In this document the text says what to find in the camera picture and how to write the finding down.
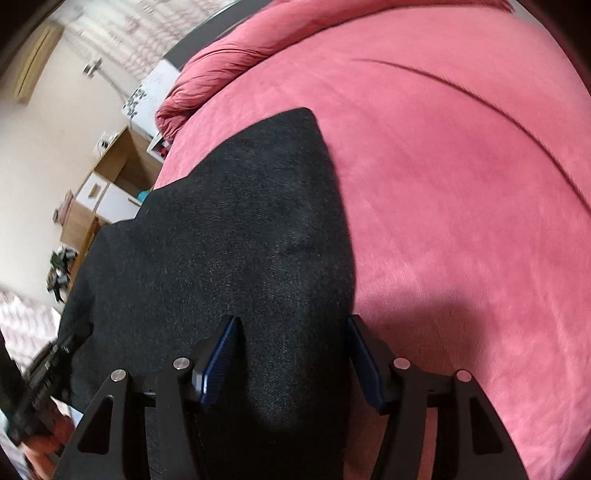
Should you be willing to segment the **person's left hand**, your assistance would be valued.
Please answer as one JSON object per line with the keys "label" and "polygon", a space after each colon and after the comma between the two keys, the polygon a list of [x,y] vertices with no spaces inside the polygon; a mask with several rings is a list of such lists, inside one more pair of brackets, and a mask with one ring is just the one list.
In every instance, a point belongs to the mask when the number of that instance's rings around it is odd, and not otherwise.
{"label": "person's left hand", "polygon": [[65,446],[75,429],[72,418],[64,414],[53,399],[49,401],[47,410],[50,426],[41,425],[40,433],[29,436],[22,442],[26,459],[36,471],[45,473],[55,465],[49,455],[57,453],[62,446]]}

